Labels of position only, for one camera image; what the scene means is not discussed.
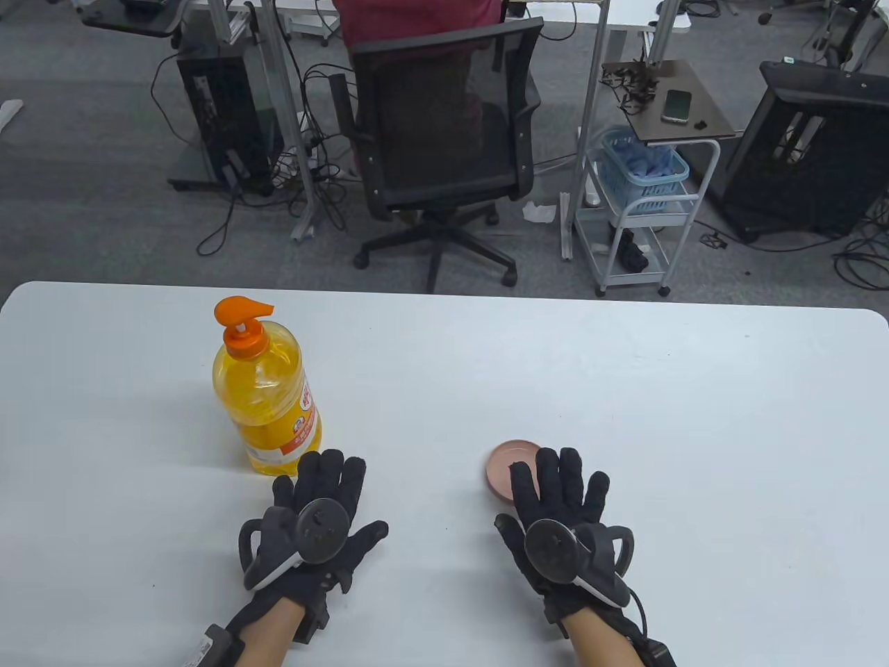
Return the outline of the person's right hand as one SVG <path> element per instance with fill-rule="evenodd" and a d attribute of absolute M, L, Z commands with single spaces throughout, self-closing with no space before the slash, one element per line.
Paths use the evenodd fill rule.
<path fill-rule="evenodd" d="M 588 610 L 622 635 L 644 634 L 626 617 L 632 592 L 623 581 L 632 560 L 631 530 L 602 522 L 610 480 L 603 471 L 582 476 L 571 447 L 543 447 L 533 465 L 509 466 L 514 514 L 495 527 L 525 580 L 544 604 L 547 622 L 560 627 Z"/>

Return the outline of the person's left hand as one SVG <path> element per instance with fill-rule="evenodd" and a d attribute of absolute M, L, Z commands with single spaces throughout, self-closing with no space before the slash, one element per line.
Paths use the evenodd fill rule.
<path fill-rule="evenodd" d="M 336 502 L 347 517 L 347 527 L 358 511 L 367 466 L 361 457 L 345 457 L 339 449 L 311 451 L 299 460 L 297 477 L 278 476 L 272 485 L 273 505 L 260 520 L 249 520 L 239 534 L 239 557 L 244 587 L 253 599 L 226 626 L 234 635 L 266 616 L 276 603 L 302 607 L 307 618 L 297 623 L 293 641 L 307 643 L 315 629 L 329 619 L 326 595 L 339 586 L 349 593 L 358 566 L 390 533 L 390 525 L 376 520 L 343 536 L 330 559 L 311 563 L 298 548 L 299 518 L 318 501 Z"/>

